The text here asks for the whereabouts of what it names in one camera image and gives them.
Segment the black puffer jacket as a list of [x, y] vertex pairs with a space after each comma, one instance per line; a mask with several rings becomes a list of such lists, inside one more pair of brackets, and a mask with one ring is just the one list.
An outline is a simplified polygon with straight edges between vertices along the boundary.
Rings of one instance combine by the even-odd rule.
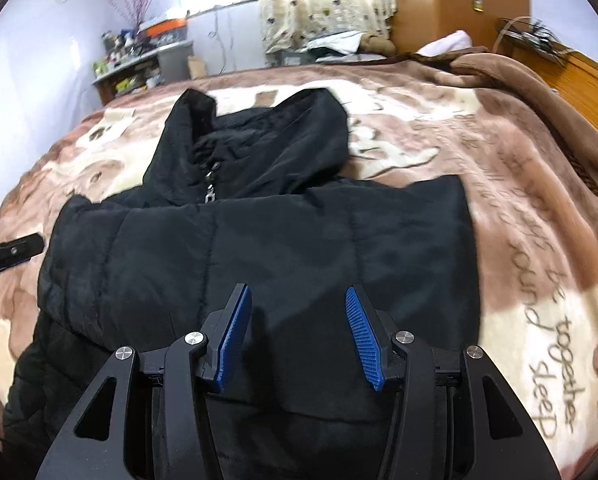
[[331, 92], [219, 115], [188, 90], [131, 190], [73, 196], [38, 276], [32, 344], [14, 371], [4, 452], [33, 478], [110, 354], [169, 346], [248, 285], [236, 373], [209, 402], [229, 479], [373, 479], [392, 400], [364, 378], [345, 312], [374, 307], [431, 346], [478, 336], [475, 232], [456, 176], [389, 188], [342, 177], [348, 116]]

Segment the dark wooden shelf unit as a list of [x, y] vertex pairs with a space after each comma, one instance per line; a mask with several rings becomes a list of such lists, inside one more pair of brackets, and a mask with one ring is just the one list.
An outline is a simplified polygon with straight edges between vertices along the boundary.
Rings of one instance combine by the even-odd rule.
[[135, 90], [151, 89], [164, 84], [157, 62], [157, 49], [130, 58], [104, 75], [97, 76], [93, 87], [102, 105]]

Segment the brown cream plush blanket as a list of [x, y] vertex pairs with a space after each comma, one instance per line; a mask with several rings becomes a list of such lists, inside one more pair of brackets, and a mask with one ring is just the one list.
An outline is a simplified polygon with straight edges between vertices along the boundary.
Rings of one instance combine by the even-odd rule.
[[0, 273], [2, 450], [14, 371], [40, 315], [38, 276], [67, 201], [99, 203], [141, 185], [188, 90], [223, 116], [311, 89], [331, 92], [347, 113], [342, 177], [389, 188], [461, 180], [479, 275], [472, 344], [512, 386], [561, 476], [586, 470], [598, 452], [598, 132], [528, 67], [477, 50], [249, 70], [131, 94], [87, 115], [0, 204], [0, 243], [35, 233], [45, 242], [41, 255]]

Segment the grey plastic storage bin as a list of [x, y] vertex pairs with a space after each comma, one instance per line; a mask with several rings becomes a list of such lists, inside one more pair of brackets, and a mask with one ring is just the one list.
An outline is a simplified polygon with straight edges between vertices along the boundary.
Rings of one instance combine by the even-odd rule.
[[194, 54], [192, 41], [179, 41], [157, 49], [157, 62], [164, 84], [187, 80], [188, 58]]

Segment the orange lidded container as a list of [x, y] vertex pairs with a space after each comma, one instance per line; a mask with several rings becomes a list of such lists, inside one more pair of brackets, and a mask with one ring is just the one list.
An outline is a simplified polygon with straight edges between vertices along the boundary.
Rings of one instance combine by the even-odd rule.
[[177, 42], [187, 37], [187, 18], [167, 18], [140, 25], [147, 38], [161, 42]]

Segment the black box under curtain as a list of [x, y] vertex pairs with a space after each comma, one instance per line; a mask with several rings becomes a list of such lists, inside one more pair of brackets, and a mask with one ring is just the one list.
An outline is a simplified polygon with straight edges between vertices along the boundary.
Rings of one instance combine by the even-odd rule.
[[270, 67], [310, 65], [315, 62], [315, 57], [309, 52], [294, 50], [279, 50], [265, 56]]

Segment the white pillow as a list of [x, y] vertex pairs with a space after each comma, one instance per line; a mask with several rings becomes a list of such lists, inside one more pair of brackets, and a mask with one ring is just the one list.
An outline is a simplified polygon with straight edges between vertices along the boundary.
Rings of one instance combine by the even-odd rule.
[[416, 53], [432, 58], [433, 56], [469, 49], [471, 47], [473, 47], [473, 40], [470, 38], [470, 35], [465, 30], [456, 30], [450, 35], [425, 44]]

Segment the brown plush teddy bear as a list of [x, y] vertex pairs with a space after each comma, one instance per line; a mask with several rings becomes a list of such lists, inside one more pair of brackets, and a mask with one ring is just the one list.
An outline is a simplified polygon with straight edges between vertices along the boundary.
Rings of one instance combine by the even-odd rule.
[[397, 53], [397, 48], [390, 39], [363, 32], [357, 53], [377, 54], [384, 58], [391, 58]]

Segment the heart pattern cream curtain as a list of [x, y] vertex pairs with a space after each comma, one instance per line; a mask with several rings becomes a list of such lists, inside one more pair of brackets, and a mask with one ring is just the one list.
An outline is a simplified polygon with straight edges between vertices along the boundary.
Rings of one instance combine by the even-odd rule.
[[331, 32], [389, 36], [395, 0], [259, 0], [263, 50], [273, 54], [302, 48]]

